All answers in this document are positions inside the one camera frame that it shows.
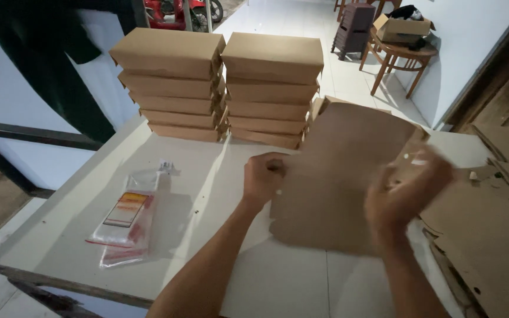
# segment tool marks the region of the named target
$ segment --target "metal pole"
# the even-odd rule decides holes
[[[213,22],[211,20],[211,0],[205,0],[205,9],[208,11],[208,32],[213,33]]]
[[[182,10],[184,10],[184,21],[186,21],[186,31],[192,32],[192,17],[189,14],[189,2],[188,0],[182,1]]]

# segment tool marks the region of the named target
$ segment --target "motorcycle wheel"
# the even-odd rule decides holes
[[[211,20],[213,23],[223,20],[223,6],[219,0],[211,0]]]
[[[205,7],[195,7],[190,12],[192,14],[192,30],[194,32],[208,32],[208,11]]]

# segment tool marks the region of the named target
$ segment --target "stack of cardboard boxes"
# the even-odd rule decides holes
[[[296,149],[319,89],[320,40],[234,32],[221,57],[231,134]]]
[[[109,54],[160,136],[218,141],[227,130],[221,34],[136,28]]]

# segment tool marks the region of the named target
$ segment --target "white wall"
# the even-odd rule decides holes
[[[401,5],[407,4],[437,29],[433,34],[439,55],[432,58],[412,95],[428,125],[436,127],[509,29],[509,0],[403,0]],[[396,77],[408,90],[415,73],[396,71]]]
[[[105,116],[118,129],[138,110],[116,78],[120,68],[115,67],[107,54],[123,37],[123,31],[114,14],[81,10],[80,15],[90,37],[104,54],[75,68]],[[1,47],[0,123],[79,133],[32,90]],[[35,185],[56,190],[94,152],[0,138],[0,153]]]

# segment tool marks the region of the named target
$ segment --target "label sticker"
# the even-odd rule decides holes
[[[148,195],[125,192],[111,209],[103,224],[129,228],[147,198]]]

